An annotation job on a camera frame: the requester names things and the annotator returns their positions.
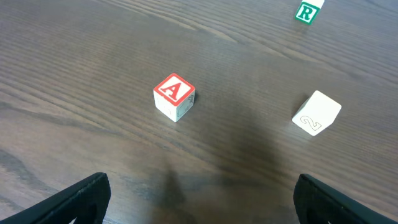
white block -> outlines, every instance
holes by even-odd
[[[177,122],[192,107],[195,87],[173,73],[154,88],[154,97],[156,108]]]
[[[296,12],[295,18],[306,24],[312,24],[324,2],[324,0],[303,0]]]
[[[298,109],[292,121],[312,136],[331,125],[341,105],[318,90]]]

number 2 block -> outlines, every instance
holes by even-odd
[[[295,18],[306,23],[312,24],[318,15],[325,0],[303,0],[298,8]]]
[[[193,105],[195,87],[176,73],[154,88],[156,108],[177,122]]]
[[[320,91],[313,95],[298,109],[292,121],[312,136],[316,136],[331,125],[341,105]]]

number 2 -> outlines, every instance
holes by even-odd
[[[316,130],[318,130],[320,127],[322,127],[322,125],[321,125],[320,123],[318,123],[318,122],[315,122],[315,124],[314,124],[314,122],[312,121],[312,119],[311,119],[310,117],[308,117],[308,116],[302,116],[302,117],[300,118],[300,120],[301,120],[301,122],[304,123],[304,124],[309,124],[310,127],[311,127],[314,131],[316,131]]]

cube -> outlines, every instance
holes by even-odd
[[[325,0],[303,0],[295,18],[306,24],[312,24],[324,2]]]
[[[341,105],[320,91],[298,109],[292,121],[312,136],[316,136],[331,125],[340,112]]]
[[[156,108],[177,122],[193,105],[195,87],[176,73],[154,88]]]

toy block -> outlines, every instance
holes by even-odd
[[[324,2],[325,0],[303,0],[296,12],[295,18],[311,25]]]
[[[341,105],[320,91],[298,109],[292,121],[306,132],[315,136],[331,125],[340,112]]]
[[[177,122],[192,107],[195,87],[173,73],[154,88],[154,97],[156,108]]]

